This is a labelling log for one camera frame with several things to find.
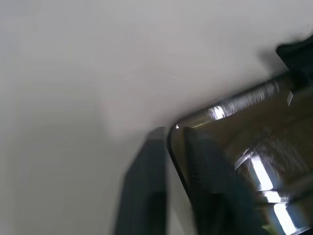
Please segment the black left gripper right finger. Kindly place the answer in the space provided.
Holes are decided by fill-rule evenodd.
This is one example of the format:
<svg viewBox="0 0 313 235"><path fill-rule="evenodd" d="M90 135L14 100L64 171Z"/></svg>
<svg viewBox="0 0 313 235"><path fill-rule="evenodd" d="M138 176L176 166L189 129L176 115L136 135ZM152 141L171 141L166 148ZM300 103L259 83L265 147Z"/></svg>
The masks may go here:
<svg viewBox="0 0 313 235"><path fill-rule="evenodd" d="M193 128L184 128L183 135L198 235L269 235L249 188L218 145Z"/></svg>

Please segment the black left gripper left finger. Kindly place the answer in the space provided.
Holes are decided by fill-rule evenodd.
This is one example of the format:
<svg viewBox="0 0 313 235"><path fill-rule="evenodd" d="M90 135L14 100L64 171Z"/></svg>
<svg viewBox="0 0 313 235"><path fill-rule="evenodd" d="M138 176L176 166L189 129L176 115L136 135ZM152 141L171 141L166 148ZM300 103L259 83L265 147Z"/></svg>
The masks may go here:
<svg viewBox="0 0 313 235"><path fill-rule="evenodd" d="M165 129L152 130L125 174L114 235L166 235Z"/></svg>

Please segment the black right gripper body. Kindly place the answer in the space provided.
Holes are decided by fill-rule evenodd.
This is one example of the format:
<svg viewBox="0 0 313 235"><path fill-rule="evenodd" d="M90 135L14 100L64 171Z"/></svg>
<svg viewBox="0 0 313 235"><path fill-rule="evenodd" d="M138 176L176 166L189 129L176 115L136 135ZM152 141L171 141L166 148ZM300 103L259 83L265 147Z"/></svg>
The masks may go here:
<svg viewBox="0 0 313 235"><path fill-rule="evenodd" d="M313 35L303 41L281 44L276 48L276 53L297 86L313 85Z"/></svg>

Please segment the shiny metal tray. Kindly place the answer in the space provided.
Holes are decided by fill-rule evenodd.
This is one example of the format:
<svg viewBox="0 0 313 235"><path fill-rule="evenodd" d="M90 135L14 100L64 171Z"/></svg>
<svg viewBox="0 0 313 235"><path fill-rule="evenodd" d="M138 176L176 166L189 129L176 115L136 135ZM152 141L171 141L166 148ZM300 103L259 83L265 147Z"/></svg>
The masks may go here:
<svg viewBox="0 0 313 235"><path fill-rule="evenodd" d="M218 145L269 235L313 235L313 85L284 74L178 120L167 148L190 200L184 128Z"/></svg>

